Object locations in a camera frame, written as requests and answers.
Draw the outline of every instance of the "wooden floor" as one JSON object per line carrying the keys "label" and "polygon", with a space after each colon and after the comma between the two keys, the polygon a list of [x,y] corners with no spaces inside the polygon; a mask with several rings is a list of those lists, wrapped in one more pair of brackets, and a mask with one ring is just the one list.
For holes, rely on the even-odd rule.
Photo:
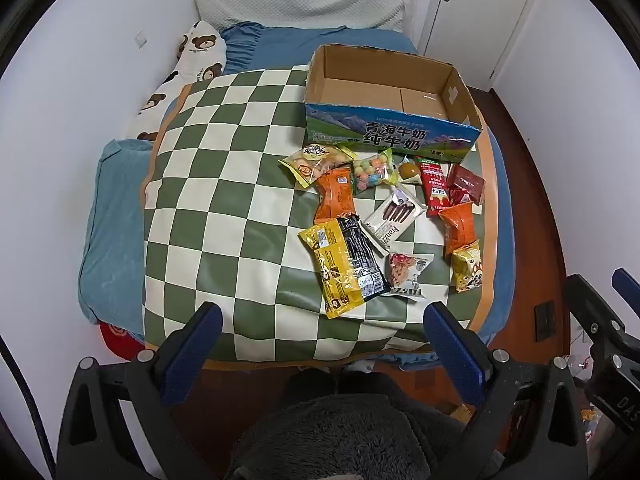
{"label": "wooden floor", "polygon": [[[492,348],[504,348],[521,361],[544,363],[568,353],[568,314],[562,307],[560,287],[564,262],[558,231],[542,182],[524,141],[498,96],[472,90],[473,98],[494,133],[511,189],[516,246],[516,287],[511,315],[495,337]],[[536,343],[534,307],[554,301],[556,335]],[[442,368],[403,372],[378,365],[396,378],[402,389],[436,407],[460,400]],[[273,408],[284,381],[297,369],[257,372],[205,370],[189,399],[173,410],[176,423],[218,475],[226,470],[234,442]]]}

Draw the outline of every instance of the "black cable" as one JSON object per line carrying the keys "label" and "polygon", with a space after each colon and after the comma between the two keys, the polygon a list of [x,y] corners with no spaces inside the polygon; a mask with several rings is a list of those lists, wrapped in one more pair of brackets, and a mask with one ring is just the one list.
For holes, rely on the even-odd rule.
{"label": "black cable", "polygon": [[2,356],[2,359],[4,359],[7,368],[9,368],[11,374],[14,376],[15,382],[20,388],[20,392],[24,397],[24,402],[27,404],[27,408],[29,409],[29,414],[31,415],[31,420],[33,421],[33,427],[35,428],[36,434],[38,435],[38,441],[40,443],[40,448],[42,448],[42,454],[44,455],[44,460],[47,463],[47,468],[51,473],[51,477],[55,478],[56,462],[53,459],[53,453],[51,452],[49,439],[47,438],[44,424],[42,423],[42,419],[40,418],[40,412],[38,411],[36,401],[31,394],[31,390],[29,389],[27,381],[24,379],[24,375],[20,371],[20,368],[18,368],[18,363],[15,362],[14,356],[12,356],[11,352],[9,352],[9,349],[2,339],[2,336],[0,336],[0,356]]}

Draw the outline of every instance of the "orange snack bag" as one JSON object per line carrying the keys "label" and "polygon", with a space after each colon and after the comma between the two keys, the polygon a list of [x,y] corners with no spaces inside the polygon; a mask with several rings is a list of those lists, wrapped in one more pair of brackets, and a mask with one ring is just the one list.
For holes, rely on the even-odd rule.
{"label": "orange snack bag", "polygon": [[355,213],[351,193],[351,168],[346,166],[325,173],[318,180],[320,206],[316,211],[314,224],[323,224],[344,213]]}
{"label": "orange snack bag", "polygon": [[474,228],[474,213],[471,202],[448,207],[440,211],[439,215],[446,227],[445,256],[478,239]]}

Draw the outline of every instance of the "blue gripper pad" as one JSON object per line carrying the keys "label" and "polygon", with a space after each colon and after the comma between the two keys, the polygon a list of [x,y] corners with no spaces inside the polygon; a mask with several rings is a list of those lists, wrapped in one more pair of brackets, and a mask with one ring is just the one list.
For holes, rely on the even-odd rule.
{"label": "blue gripper pad", "polygon": [[[206,301],[183,329],[173,332],[177,345],[164,368],[160,395],[165,406],[180,404],[187,399],[204,361],[222,333],[222,311],[215,303]],[[169,338],[162,344],[169,343]]]}
{"label": "blue gripper pad", "polygon": [[493,369],[484,343],[474,332],[463,329],[440,301],[424,310],[422,329],[462,401],[476,408],[482,406],[485,384]]}
{"label": "blue gripper pad", "polygon": [[616,269],[611,277],[614,290],[640,317],[640,285],[625,269]]}

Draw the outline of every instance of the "snack package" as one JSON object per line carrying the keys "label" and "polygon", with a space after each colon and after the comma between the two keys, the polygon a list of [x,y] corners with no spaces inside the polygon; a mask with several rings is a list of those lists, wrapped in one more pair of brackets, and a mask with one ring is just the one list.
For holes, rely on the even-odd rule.
{"label": "snack package", "polygon": [[449,207],[449,197],[447,196],[442,167],[439,162],[430,158],[418,156],[415,161],[420,169],[424,199],[429,206],[427,215],[437,216],[440,211]]}
{"label": "snack package", "polygon": [[323,224],[345,213],[355,214],[350,179],[351,168],[345,166],[335,168],[316,180],[320,205],[316,211],[314,224]]}
{"label": "snack package", "polygon": [[409,188],[398,184],[394,192],[365,220],[364,227],[382,246],[388,247],[425,211]]}
{"label": "snack package", "polygon": [[441,211],[440,218],[444,221],[446,228],[445,255],[451,254],[456,249],[468,245],[478,238],[474,227],[471,202],[458,204]]}
{"label": "snack package", "polygon": [[302,187],[308,187],[318,178],[350,160],[356,154],[344,146],[309,144],[293,155],[283,158],[280,164],[291,170]]}
{"label": "snack package", "polygon": [[447,189],[451,205],[468,202],[480,205],[484,196],[484,178],[459,164],[453,164],[447,175]]}
{"label": "snack package", "polygon": [[403,184],[420,184],[420,169],[417,164],[411,162],[406,155],[400,164],[398,164],[399,182]]}
{"label": "snack package", "polygon": [[357,215],[334,218],[299,234],[320,269],[326,316],[340,316],[391,289],[360,229]]}
{"label": "snack package", "polygon": [[391,148],[363,160],[353,161],[353,194],[378,184],[395,185],[398,173],[394,168]]}
{"label": "snack package", "polygon": [[478,240],[451,253],[451,267],[456,292],[482,285],[482,259]]}
{"label": "snack package", "polygon": [[389,254],[391,291],[386,295],[402,296],[414,301],[426,300],[418,276],[432,261],[433,254]]}

